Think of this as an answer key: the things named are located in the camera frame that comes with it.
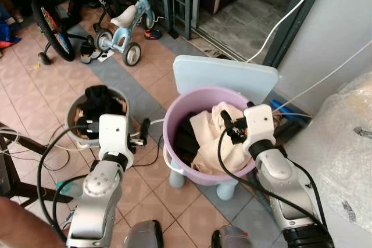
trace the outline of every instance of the beige towel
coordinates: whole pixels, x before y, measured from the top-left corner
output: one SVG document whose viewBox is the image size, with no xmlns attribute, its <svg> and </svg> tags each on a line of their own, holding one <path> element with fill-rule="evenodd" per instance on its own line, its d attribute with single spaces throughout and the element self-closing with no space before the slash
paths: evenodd
<svg viewBox="0 0 372 248">
<path fill-rule="evenodd" d="M 229 113 L 232 120 L 243 117 L 242 111 L 226 102 L 221 102 L 212 108 L 212 113 L 205 110 L 190 118 L 192 129 L 200 146 L 191 167 L 205 174 L 220 175 L 225 173 L 217 156 L 220 135 L 225 129 L 224 121 L 221 117 L 223 110 Z M 241 170 L 251 159 L 250 156 L 244 155 L 242 144 L 233 145 L 227 135 L 222 140 L 221 158 L 224 165 L 231 172 Z"/>
</svg>

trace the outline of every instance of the plastic sheet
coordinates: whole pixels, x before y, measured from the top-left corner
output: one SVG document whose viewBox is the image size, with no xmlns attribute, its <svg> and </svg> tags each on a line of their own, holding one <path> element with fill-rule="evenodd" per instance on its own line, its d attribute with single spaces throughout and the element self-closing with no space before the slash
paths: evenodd
<svg viewBox="0 0 372 248">
<path fill-rule="evenodd" d="M 313 176 L 321 200 L 372 232 L 372 72 L 329 96 L 286 147 Z"/>
</svg>

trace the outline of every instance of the bucket handle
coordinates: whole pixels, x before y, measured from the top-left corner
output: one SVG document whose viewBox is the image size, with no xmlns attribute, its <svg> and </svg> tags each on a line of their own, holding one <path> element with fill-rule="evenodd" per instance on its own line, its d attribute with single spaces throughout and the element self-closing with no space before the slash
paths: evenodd
<svg viewBox="0 0 372 248">
<path fill-rule="evenodd" d="M 171 165 L 171 163 L 169 162 L 169 157 L 168 157 L 168 150 L 167 150 L 167 147 L 164 145 L 164 148 L 163 148 L 163 155 L 164 155 L 164 162 L 166 163 L 166 165 L 168 166 L 168 168 L 170 168 L 172 171 L 175 171 L 181 175 L 184 175 L 184 170 L 179 170 L 175 167 L 173 167 Z"/>
</svg>

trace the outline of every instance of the children's bicycle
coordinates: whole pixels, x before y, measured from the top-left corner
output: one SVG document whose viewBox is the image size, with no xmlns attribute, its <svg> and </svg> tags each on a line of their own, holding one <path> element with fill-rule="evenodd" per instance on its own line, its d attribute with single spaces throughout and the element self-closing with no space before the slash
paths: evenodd
<svg viewBox="0 0 372 248">
<path fill-rule="evenodd" d="M 138 0 L 135 5 L 129 6 L 120 16 L 111 19 L 111 23 L 118 26 L 114 34 L 108 29 L 100 29 L 94 38 L 94 45 L 101 52 L 116 49 L 123 55 L 123 62 L 128 66 L 135 66 L 141 58 L 141 47 L 131 42 L 133 28 L 141 20 L 146 28 L 151 29 L 155 22 L 155 14 L 148 0 Z"/>
</svg>

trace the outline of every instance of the lavender plastic bucket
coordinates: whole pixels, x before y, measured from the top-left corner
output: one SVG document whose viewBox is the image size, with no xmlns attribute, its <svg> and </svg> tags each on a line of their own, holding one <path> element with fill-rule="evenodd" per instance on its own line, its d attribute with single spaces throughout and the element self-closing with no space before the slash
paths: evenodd
<svg viewBox="0 0 372 248">
<path fill-rule="evenodd" d="M 227 88 L 202 87 L 180 95 L 169 107 L 164 118 L 164 159 L 167 165 L 173 170 L 174 168 L 171 166 L 169 158 L 167 158 L 170 156 L 172 161 L 175 162 L 180 169 L 178 173 L 185 175 L 197 184 L 206 186 L 217 185 L 224 181 L 230 181 L 231 177 L 228 175 L 203 174 L 184 164 L 173 150 L 174 136 L 178 124 L 190 112 L 200 113 L 203 110 L 211 111 L 214 105 L 223 101 L 238 109 L 244 110 L 249 100 L 241 94 Z M 246 167 L 236 172 L 235 175 L 241 177 L 254 168 L 255 162 L 251 160 Z"/>
</svg>

